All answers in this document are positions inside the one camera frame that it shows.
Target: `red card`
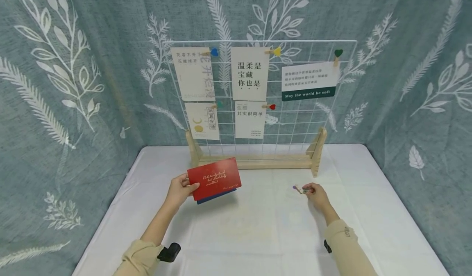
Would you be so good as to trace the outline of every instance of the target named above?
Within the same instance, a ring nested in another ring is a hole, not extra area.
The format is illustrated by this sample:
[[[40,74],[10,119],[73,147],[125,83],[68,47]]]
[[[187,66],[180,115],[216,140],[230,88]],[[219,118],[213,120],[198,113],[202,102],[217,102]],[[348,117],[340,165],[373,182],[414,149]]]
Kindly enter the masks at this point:
[[[241,187],[236,158],[229,158],[187,170],[190,184],[200,183],[193,191],[193,199],[199,201],[209,196]]]

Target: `wire grid panel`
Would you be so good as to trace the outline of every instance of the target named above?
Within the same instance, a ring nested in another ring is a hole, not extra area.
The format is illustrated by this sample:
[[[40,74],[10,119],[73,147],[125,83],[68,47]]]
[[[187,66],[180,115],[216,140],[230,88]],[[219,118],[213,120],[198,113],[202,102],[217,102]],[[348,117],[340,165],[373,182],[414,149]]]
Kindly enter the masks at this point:
[[[223,104],[217,108],[220,140],[196,140],[209,155],[304,153],[317,136],[320,126],[329,124],[336,130],[333,107],[342,84],[338,84],[335,96],[330,98],[282,102],[282,67],[334,61],[334,51],[342,49],[339,63],[343,70],[353,59],[357,47],[357,40],[202,40],[164,43],[170,43],[172,47],[218,49],[219,56],[211,56],[211,67],[216,101]],[[276,109],[267,110],[263,139],[237,139],[235,136],[235,101],[231,90],[232,46],[264,46],[271,49],[280,46],[282,49],[280,57],[270,55],[267,103],[275,104]],[[173,73],[171,76],[188,129],[189,121],[177,77]]]

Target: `white tablecloth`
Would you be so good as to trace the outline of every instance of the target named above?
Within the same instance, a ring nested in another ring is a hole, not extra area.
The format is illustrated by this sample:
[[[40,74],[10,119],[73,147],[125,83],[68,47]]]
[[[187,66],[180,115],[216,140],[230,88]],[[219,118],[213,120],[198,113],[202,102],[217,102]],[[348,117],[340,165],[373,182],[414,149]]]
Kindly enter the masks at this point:
[[[190,166],[186,146],[144,148],[124,180],[74,276],[111,275],[167,193]],[[292,186],[320,183],[383,276],[448,275],[363,145],[325,145],[319,177],[308,169],[241,170],[242,187],[197,205],[187,199],[164,238],[181,245],[160,276],[338,275],[323,246],[323,217]]]

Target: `wooden stand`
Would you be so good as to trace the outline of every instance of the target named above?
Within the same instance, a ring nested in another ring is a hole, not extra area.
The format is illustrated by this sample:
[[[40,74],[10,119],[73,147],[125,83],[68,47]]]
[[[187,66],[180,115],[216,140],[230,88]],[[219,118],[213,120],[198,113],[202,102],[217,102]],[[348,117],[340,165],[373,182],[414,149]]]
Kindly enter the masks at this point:
[[[263,155],[205,155],[202,149],[193,140],[192,133],[187,130],[185,133],[192,167],[213,163],[215,161],[236,157],[239,169],[282,169],[282,168],[311,168],[314,177],[318,175],[322,149],[326,141],[327,132],[324,127],[320,127],[318,135],[315,137],[305,154],[263,154]]]

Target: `card with vertical text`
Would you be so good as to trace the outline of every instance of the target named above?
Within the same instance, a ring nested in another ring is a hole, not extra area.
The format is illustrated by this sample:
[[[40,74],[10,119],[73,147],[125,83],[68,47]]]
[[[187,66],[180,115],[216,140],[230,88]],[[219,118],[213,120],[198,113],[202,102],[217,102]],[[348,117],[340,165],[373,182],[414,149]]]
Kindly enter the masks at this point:
[[[231,47],[233,100],[265,101],[267,95],[268,47]]]
[[[208,47],[171,47],[182,100],[215,101],[211,56]]]
[[[194,139],[220,140],[218,116],[212,103],[185,103],[190,131]]]
[[[266,102],[235,102],[235,126],[237,139],[263,139]]]

